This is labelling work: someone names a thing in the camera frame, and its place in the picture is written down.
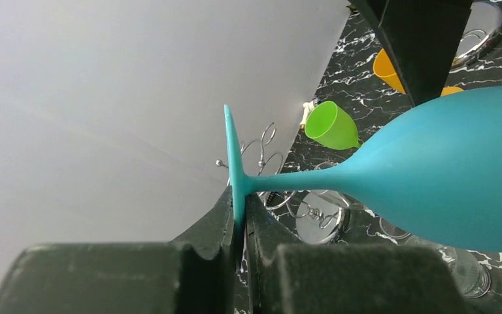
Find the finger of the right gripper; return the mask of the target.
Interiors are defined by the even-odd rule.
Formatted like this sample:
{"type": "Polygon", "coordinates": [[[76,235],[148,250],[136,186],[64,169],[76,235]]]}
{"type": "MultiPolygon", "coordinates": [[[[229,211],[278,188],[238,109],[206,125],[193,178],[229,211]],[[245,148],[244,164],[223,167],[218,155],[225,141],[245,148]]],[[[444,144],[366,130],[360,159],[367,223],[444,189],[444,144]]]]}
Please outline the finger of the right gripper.
{"type": "Polygon", "coordinates": [[[388,54],[412,106],[440,96],[471,1],[350,0],[388,54]]]}

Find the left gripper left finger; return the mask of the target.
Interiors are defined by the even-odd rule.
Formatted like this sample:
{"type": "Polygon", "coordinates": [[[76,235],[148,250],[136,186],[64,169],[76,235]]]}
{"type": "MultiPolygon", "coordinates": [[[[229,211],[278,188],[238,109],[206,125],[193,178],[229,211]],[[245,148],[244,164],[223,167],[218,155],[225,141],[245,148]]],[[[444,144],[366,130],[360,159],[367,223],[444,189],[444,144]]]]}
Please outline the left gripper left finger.
{"type": "Polygon", "coordinates": [[[30,246],[1,281],[0,313],[232,313],[231,199],[168,242],[30,246]]]}

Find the blue plastic wine glass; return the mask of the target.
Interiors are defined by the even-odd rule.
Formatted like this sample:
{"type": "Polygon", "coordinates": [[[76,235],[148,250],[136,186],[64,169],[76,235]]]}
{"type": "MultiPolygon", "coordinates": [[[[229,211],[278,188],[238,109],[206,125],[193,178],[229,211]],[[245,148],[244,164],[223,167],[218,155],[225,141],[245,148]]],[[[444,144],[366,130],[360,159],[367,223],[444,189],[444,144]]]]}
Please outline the blue plastic wine glass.
{"type": "Polygon", "coordinates": [[[344,162],[250,177],[225,109],[234,236],[254,192],[333,190],[423,239],[502,252],[502,86],[438,97],[394,118],[344,162]]]}

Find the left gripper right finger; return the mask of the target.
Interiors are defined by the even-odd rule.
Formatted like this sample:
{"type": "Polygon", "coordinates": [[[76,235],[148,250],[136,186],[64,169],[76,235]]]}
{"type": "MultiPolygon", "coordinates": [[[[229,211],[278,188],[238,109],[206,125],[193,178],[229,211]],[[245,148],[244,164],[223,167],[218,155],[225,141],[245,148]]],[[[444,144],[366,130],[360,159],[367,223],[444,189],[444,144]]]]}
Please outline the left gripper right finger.
{"type": "Polygon", "coordinates": [[[308,245],[246,198],[253,313],[474,313],[444,262],[423,247],[308,245]]]}

